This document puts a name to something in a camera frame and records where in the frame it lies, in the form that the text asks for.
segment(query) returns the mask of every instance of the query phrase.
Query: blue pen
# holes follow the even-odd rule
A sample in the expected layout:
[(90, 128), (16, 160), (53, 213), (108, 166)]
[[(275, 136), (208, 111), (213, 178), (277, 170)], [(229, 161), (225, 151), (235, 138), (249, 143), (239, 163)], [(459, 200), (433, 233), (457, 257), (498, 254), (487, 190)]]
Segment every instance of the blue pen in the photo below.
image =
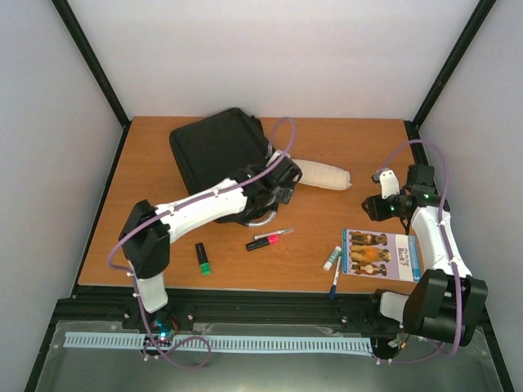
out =
[(337, 264), (336, 264), (336, 273), (334, 274), (334, 281), (333, 281), (333, 285), (332, 287), (330, 288), (330, 293), (329, 293), (329, 298), (331, 300), (334, 299), (334, 296), (336, 296), (336, 286), (337, 286), (337, 279), (339, 278), (340, 276), (340, 264), (342, 263), (342, 257), (339, 256), (338, 259), (337, 259)]

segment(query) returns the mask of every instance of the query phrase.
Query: black frame post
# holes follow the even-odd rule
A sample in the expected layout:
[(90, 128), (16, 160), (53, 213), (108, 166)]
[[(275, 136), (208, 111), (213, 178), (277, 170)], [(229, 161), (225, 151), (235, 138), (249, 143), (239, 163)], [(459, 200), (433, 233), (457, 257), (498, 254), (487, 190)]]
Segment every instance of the black frame post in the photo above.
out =
[(74, 43), (76, 43), (80, 53), (82, 53), (83, 59), (91, 70), (92, 76), (95, 77), (98, 86), (100, 86), (100, 89), (104, 93), (104, 96), (107, 99), (107, 102), (109, 102), (118, 122), (124, 129), (129, 127), (129, 118), (125, 114), (125, 110), (123, 110), (123, 107), (111, 87), (111, 83), (105, 75), (104, 70), (101, 68), (100, 61), (96, 58), (96, 54), (92, 50), (91, 44), (87, 40), (87, 37), (82, 30), (82, 26), (80, 26), (76, 19), (76, 15), (71, 9), (69, 2), (67, 0), (52, 0), (52, 3), (58, 11), (60, 18), (64, 21), (65, 27), (69, 30), (69, 34), (71, 34)]
[(445, 85), (449, 81), (452, 73), (459, 64), (459, 61), (463, 58), (463, 55), (470, 46), (472, 40), (476, 36), (476, 33), (480, 29), (481, 25), (485, 21), (485, 18), (489, 14), (490, 10), (496, 3), (496, 0), (480, 0), (477, 3), (474, 12), (469, 18), (465, 28), (459, 35), (458, 41), (454, 44), (452, 51), (450, 51), (449, 57), (443, 64), (440, 73), (436, 77), (436, 80), (432, 84), (431, 89), (429, 90), (425, 100), (422, 102), (422, 105), (419, 107), (416, 117), (412, 121), (413, 127), (415, 130), (421, 128), (423, 122), (427, 118), (428, 114), (431, 112), (432, 107), (436, 103), (441, 92), (445, 88)]

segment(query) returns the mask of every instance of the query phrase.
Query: book cover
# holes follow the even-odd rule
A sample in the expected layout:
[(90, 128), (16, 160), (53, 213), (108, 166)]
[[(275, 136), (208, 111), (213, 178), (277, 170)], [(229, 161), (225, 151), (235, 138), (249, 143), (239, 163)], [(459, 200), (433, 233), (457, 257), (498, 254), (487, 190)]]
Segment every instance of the book cover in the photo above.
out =
[(418, 282), (422, 277), (415, 235), (343, 230), (343, 273)]

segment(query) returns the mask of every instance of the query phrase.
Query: wooden tabletop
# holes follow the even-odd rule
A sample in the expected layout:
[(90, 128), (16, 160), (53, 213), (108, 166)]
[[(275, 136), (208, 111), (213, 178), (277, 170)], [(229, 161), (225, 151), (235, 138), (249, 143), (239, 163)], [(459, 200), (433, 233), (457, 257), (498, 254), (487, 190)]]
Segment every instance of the wooden tabletop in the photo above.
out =
[[(151, 204), (185, 198), (182, 182), (169, 147), (169, 133), (198, 118), (134, 118), (114, 179), (105, 201), (96, 232), (80, 274), (79, 284), (130, 286), (121, 271), (107, 266), (107, 255), (134, 204), (147, 198)], [(276, 118), (262, 118), (265, 133)], [(233, 223), (210, 223), (180, 238), (171, 246), (171, 263), (164, 271), (168, 287), (224, 288), (290, 292), (328, 292), (333, 271), (322, 266), (329, 253), (342, 242), (342, 229), (364, 229), (403, 233), (396, 219), (372, 222), (361, 208), (370, 195), (380, 192), (370, 176), (380, 168), (389, 153), (407, 140), (401, 120), (297, 118), (297, 138), (293, 158), (303, 158), (342, 167), (351, 173), (348, 190), (335, 191), (307, 185), (296, 186), (288, 205), (280, 205), (276, 219), (261, 228)], [(275, 138), (275, 147), (287, 144), (290, 126), (284, 125)], [(392, 162), (400, 183), (407, 166), (413, 163), (406, 148)], [(279, 243), (246, 252), (245, 243), (254, 234), (294, 227)], [(194, 245), (203, 243), (212, 273), (199, 270)], [(126, 265), (121, 251), (115, 262)], [(376, 288), (409, 293), (412, 283), (340, 276), (339, 292), (373, 292)]]

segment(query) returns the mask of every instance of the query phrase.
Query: green highlighter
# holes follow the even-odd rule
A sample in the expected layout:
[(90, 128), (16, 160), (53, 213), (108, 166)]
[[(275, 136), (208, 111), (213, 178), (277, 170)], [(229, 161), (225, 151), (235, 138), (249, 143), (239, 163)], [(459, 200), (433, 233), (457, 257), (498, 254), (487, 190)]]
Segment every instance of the green highlighter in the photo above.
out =
[(205, 253), (205, 248), (202, 243), (196, 244), (196, 254), (198, 255), (199, 268), (202, 271), (202, 275), (211, 274), (211, 266), (207, 258), (207, 253)]

